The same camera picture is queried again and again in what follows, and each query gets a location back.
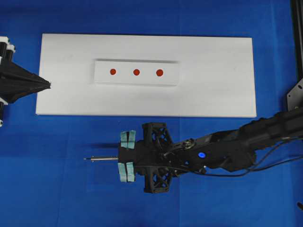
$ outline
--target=black wire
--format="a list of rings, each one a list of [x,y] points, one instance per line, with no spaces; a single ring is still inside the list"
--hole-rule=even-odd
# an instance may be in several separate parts
[[[296,158],[292,158],[292,159],[289,159],[289,160],[285,160],[285,161],[283,161],[283,162],[278,162],[278,163],[275,163],[275,164],[272,164],[272,165],[269,165],[269,166],[257,168],[257,169],[254,169],[254,172],[266,170],[266,169],[269,169],[269,168],[272,168],[272,167],[275,167],[275,166],[278,166],[278,165],[281,165],[281,164],[285,164],[285,163],[288,163],[288,162],[294,162],[294,161],[300,160],[300,159],[303,159],[303,156],[299,156],[299,157],[296,157]]]
[[[289,143],[290,141],[285,141],[285,142],[282,142],[278,145],[276,145],[274,148],[272,148],[267,154],[264,155],[264,157],[259,161],[257,162],[256,164],[253,165],[252,168],[250,169],[247,169],[247,171],[243,174],[236,174],[236,175],[232,175],[232,174],[229,174],[229,175],[218,175],[218,174],[203,174],[203,173],[199,173],[199,172],[195,172],[195,171],[191,171],[187,168],[179,168],[179,167],[173,167],[173,166],[136,166],[136,167],[158,167],[158,168],[169,168],[169,169],[174,169],[174,170],[180,170],[180,171],[185,171],[185,172],[190,172],[190,173],[194,173],[194,174],[197,174],[197,175],[203,175],[203,176],[217,176],[217,177],[241,177],[241,176],[245,176],[251,172],[255,172],[255,171],[261,171],[261,170],[265,170],[265,169],[269,169],[271,167],[274,167],[274,166],[277,166],[277,165],[280,165],[280,164],[284,164],[284,163],[287,163],[287,162],[291,162],[291,161],[296,161],[296,160],[299,160],[299,159],[302,159],[303,156],[301,157],[297,157],[297,158],[293,158],[293,159],[290,159],[290,160],[286,160],[286,161],[283,161],[283,162],[279,162],[279,163],[276,163],[276,164],[272,164],[272,165],[269,165],[269,166],[266,166],[266,167],[261,167],[261,168],[258,168],[257,167],[271,154],[273,153],[276,149],[278,149],[280,146],[286,144],[286,143]]]
[[[275,150],[277,150],[280,146],[284,145],[288,143],[288,141],[282,142],[278,145],[276,145],[274,148],[272,148],[268,153],[266,153],[264,155],[264,157],[258,161],[256,164],[253,165],[252,168],[248,169],[245,173],[243,174],[236,174],[236,175],[232,175],[232,174],[228,174],[228,175],[219,175],[219,174],[203,174],[203,176],[217,176],[217,177],[240,177],[240,176],[245,176],[251,172],[253,172],[271,153],[273,153]]]

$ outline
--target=red dot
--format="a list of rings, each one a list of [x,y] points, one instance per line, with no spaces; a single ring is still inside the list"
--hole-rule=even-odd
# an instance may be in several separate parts
[[[140,70],[135,69],[135,70],[134,70],[134,75],[135,75],[135,76],[138,76],[139,74],[140,74]]]
[[[158,77],[163,76],[163,70],[157,70],[156,74]]]
[[[111,74],[111,75],[115,75],[116,72],[117,72],[117,71],[116,71],[115,69],[111,69],[111,70],[110,70],[110,74]]]

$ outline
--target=black metal frame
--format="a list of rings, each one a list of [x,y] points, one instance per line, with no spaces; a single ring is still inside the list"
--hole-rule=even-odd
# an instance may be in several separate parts
[[[303,78],[303,0],[291,0],[298,81]]]

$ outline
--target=blue led light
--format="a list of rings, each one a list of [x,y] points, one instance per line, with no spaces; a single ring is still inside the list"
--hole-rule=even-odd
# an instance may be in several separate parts
[[[206,154],[203,153],[203,152],[200,152],[200,153],[198,154],[198,156],[199,156],[200,158],[205,158],[205,157],[206,157]]]

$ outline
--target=blue table surface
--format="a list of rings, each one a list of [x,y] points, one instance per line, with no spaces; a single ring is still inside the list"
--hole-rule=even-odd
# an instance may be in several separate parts
[[[10,0],[0,18],[0,35],[17,47],[14,62],[37,74],[42,33],[240,36],[253,39],[257,118],[285,110],[297,81],[289,0]],[[178,141],[252,119],[37,116],[35,107],[36,94],[8,106],[0,129],[2,227],[302,225],[302,162],[234,179],[186,174],[169,193],[147,194],[143,177],[119,182],[115,162],[83,161],[116,155],[102,144],[132,129],[142,138],[145,122],[166,122]],[[267,163],[302,153],[293,142]]]

